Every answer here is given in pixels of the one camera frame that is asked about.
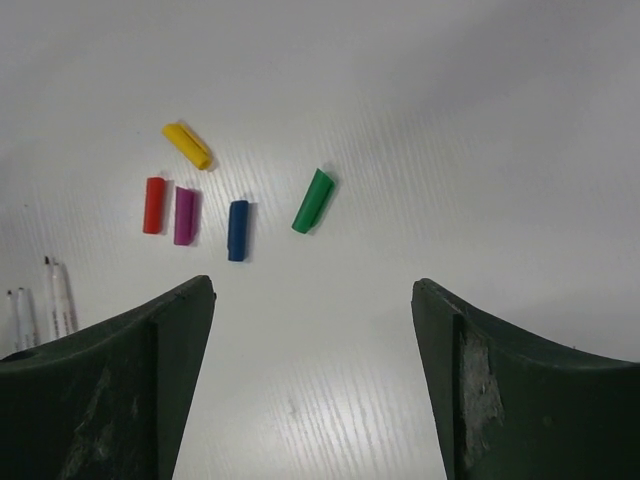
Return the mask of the yellow-ended white pen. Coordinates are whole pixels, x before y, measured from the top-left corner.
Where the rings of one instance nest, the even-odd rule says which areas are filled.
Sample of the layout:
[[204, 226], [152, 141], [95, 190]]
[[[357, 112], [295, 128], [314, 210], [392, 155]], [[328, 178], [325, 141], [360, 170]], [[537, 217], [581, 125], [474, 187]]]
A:
[[59, 263], [54, 263], [52, 270], [54, 303], [59, 323], [59, 335], [64, 337], [77, 331], [77, 321], [69, 295], [69, 286], [64, 267]]

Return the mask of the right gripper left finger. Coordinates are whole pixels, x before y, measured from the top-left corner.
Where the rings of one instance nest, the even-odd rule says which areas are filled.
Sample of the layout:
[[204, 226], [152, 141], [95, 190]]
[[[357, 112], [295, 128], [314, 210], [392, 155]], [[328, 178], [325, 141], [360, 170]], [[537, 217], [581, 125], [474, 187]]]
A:
[[169, 479], [212, 325], [197, 276], [1, 362], [5, 479]]

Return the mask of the green pen cap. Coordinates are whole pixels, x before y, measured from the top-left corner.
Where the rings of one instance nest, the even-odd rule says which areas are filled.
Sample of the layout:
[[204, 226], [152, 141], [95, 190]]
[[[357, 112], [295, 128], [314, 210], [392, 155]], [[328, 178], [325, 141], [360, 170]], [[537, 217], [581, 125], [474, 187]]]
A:
[[326, 172], [317, 169], [300, 204], [291, 228], [307, 234], [320, 221], [335, 188], [335, 181]]

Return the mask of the red pen cap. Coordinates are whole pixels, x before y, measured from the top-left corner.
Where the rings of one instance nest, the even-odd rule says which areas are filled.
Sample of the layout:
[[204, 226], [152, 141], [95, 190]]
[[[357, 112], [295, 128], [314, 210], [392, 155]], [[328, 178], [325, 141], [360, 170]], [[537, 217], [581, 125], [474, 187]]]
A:
[[163, 230], [165, 190], [166, 181], [162, 177], [149, 177], [146, 180], [142, 227], [145, 234], [156, 235]]

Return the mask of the green-ended white pen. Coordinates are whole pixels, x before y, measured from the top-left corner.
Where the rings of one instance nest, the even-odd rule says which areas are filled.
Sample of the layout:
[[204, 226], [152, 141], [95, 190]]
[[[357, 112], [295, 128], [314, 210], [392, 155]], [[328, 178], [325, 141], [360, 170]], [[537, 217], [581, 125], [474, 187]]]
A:
[[30, 292], [18, 289], [17, 309], [20, 323], [21, 344], [25, 349], [39, 344], [38, 326], [34, 317]]

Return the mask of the purple-ended white pen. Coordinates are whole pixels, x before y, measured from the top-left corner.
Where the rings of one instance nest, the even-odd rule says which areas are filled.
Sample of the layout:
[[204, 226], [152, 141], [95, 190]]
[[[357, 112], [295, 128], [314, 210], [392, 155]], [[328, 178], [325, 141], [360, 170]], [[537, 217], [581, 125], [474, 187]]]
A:
[[12, 335], [12, 347], [14, 352], [18, 352], [24, 349], [22, 344], [21, 322], [17, 310], [16, 300], [11, 290], [6, 294], [7, 313], [9, 319], [9, 326]]

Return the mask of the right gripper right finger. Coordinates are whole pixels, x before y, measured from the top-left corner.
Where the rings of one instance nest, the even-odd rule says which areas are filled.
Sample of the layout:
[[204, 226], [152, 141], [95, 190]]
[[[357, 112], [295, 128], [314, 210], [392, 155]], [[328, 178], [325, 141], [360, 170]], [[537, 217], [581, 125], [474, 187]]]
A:
[[412, 317], [450, 479], [635, 479], [639, 366], [567, 347], [436, 282]]

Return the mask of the blue pen cap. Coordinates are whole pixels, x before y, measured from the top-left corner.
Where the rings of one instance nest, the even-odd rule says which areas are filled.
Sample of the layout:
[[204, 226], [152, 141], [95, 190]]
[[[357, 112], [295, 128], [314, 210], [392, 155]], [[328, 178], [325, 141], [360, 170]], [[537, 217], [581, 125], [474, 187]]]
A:
[[227, 239], [229, 261], [243, 262], [246, 258], [249, 209], [247, 200], [236, 200], [230, 204]]

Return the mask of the red-ended white pen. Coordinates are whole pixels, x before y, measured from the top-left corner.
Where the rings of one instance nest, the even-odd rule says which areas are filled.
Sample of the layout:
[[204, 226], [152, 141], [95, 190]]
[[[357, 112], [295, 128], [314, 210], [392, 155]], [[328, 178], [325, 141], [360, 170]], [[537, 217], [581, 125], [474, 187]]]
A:
[[60, 338], [59, 324], [56, 313], [56, 303], [53, 291], [53, 276], [51, 260], [48, 256], [44, 257], [44, 289], [46, 298], [46, 317], [48, 323], [49, 340], [54, 341]]

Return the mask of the purple pen cap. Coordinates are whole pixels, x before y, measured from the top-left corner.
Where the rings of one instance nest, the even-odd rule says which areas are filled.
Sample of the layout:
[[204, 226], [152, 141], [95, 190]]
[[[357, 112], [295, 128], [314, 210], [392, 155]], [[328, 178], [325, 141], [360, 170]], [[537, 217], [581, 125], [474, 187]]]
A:
[[175, 188], [174, 244], [188, 246], [194, 239], [196, 192]]

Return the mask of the yellow pen cap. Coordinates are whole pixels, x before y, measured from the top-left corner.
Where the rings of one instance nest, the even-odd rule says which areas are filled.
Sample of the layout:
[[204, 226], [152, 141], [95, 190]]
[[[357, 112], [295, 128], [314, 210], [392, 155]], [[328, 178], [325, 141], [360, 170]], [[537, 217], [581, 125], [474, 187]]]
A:
[[209, 170], [214, 156], [208, 145], [186, 123], [166, 124], [162, 134], [198, 170]]

